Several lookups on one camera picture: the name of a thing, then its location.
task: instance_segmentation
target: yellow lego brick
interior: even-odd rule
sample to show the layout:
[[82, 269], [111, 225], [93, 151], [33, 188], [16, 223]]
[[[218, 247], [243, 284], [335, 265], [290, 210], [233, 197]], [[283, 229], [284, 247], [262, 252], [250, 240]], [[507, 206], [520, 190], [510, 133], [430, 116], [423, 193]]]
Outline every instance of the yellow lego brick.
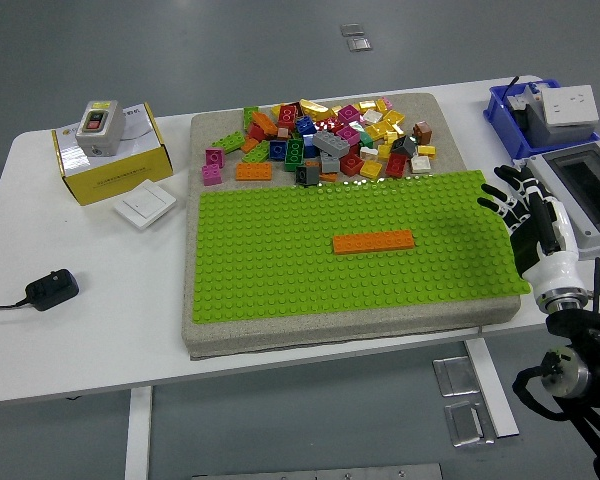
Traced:
[[398, 132], [390, 131], [384, 134], [384, 141], [391, 144], [398, 139]]
[[394, 131], [391, 123], [387, 122], [386, 120], [376, 123], [374, 127], [376, 127], [376, 130], [378, 130], [378, 132], [380, 132], [382, 135], [389, 131]]
[[384, 103], [384, 100], [382, 100], [381, 98], [376, 100], [376, 110], [378, 110], [383, 115], [389, 111], [389, 109], [387, 108], [387, 104]]
[[397, 123], [394, 123], [391, 126], [396, 131], [396, 133], [398, 134], [399, 137], [404, 137], [404, 130], [402, 130]]
[[304, 114], [309, 115], [314, 122], [326, 120], [333, 116], [333, 110], [310, 100], [300, 100], [300, 106], [302, 107]]
[[384, 135], [383, 133], [378, 131], [375, 125], [369, 125], [368, 127], [365, 127], [364, 131], [369, 134], [371, 140], [373, 140], [374, 142], [380, 140], [382, 138], [382, 135]]
[[273, 115], [273, 118], [278, 118], [280, 116], [280, 107], [282, 107], [283, 105], [285, 104], [279, 103], [278, 105], [274, 105], [273, 107], [271, 107], [271, 114]]
[[418, 155], [426, 155], [433, 160], [436, 158], [436, 147], [433, 145], [418, 145]]
[[371, 180], [376, 180], [380, 176], [381, 170], [381, 163], [374, 162], [373, 160], [367, 160], [366, 162], [364, 162], [364, 165], [360, 169], [360, 175], [362, 175], [363, 177], [370, 178]]
[[385, 143], [384, 145], [378, 145], [378, 160], [389, 160], [389, 154], [391, 153], [391, 145]]
[[396, 112], [395, 110], [390, 110], [384, 114], [384, 117], [382, 117], [382, 119], [386, 120], [391, 125], [400, 124], [404, 122], [404, 115], [402, 115], [400, 112]]
[[374, 102], [373, 100], [365, 100], [360, 102], [359, 111], [362, 114], [364, 114], [367, 110], [371, 110], [373, 108], [376, 108], [376, 102]]

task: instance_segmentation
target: blue lego brick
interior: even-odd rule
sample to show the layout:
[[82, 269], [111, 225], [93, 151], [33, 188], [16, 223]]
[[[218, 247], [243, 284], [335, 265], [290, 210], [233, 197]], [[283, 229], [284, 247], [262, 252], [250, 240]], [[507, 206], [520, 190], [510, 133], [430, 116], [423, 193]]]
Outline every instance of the blue lego brick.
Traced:
[[287, 142], [284, 140], [271, 140], [269, 142], [269, 158], [271, 160], [284, 160], [287, 154]]
[[318, 156], [318, 149], [313, 144], [313, 135], [303, 135], [304, 141], [304, 158], [315, 158]]
[[300, 135], [312, 135], [317, 132], [316, 126], [309, 115], [296, 119], [296, 130]]

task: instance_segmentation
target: green lego baseplate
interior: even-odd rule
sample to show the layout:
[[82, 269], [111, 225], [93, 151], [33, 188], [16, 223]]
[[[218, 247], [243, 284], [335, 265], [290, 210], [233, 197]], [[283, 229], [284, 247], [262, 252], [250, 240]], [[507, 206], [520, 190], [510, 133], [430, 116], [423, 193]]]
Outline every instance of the green lego baseplate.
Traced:
[[[193, 322], [330, 313], [529, 293], [480, 171], [206, 192]], [[335, 255], [334, 235], [410, 229], [415, 248]]]

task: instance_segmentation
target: yellow box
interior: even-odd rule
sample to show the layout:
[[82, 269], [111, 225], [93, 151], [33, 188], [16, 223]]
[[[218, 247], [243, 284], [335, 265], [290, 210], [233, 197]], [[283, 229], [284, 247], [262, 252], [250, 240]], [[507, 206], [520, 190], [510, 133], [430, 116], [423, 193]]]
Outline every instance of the yellow box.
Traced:
[[116, 155], [87, 157], [76, 142], [79, 123], [51, 131], [65, 185], [80, 205], [133, 190], [145, 180], [173, 175], [173, 167], [147, 103], [123, 109], [125, 129]]

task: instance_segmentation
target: power adapter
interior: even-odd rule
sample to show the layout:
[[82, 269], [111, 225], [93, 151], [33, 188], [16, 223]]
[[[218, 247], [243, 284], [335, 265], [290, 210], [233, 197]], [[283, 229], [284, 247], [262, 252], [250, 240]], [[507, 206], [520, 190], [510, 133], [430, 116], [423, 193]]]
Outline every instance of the power adapter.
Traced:
[[24, 289], [26, 298], [13, 305], [0, 306], [0, 310], [18, 308], [31, 304], [38, 311], [48, 310], [70, 298], [75, 297], [80, 289], [76, 279], [69, 270], [62, 269], [51, 272], [35, 282], [31, 282]]

